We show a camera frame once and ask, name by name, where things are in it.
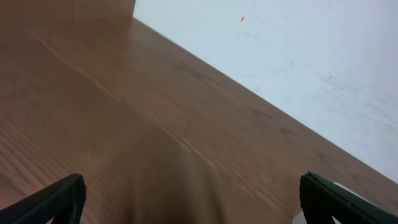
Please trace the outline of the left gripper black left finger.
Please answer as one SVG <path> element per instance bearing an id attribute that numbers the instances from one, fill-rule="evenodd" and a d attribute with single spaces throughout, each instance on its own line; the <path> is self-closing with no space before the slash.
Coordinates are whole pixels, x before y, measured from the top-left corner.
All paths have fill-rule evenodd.
<path id="1" fill-rule="evenodd" d="M 2 224 L 79 224 L 86 202 L 81 174 L 71 174 L 1 210 Z"/>

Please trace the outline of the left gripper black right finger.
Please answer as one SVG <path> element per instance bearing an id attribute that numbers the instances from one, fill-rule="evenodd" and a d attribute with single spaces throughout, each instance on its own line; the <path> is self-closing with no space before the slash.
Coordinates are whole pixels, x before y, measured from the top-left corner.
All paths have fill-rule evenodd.
<path id="1" fill-rule="evenodd" d="M 299 191 L 300 206 L 308 224 L 397 224 L 397 216 L 316 173 L 301 176 Z"/>

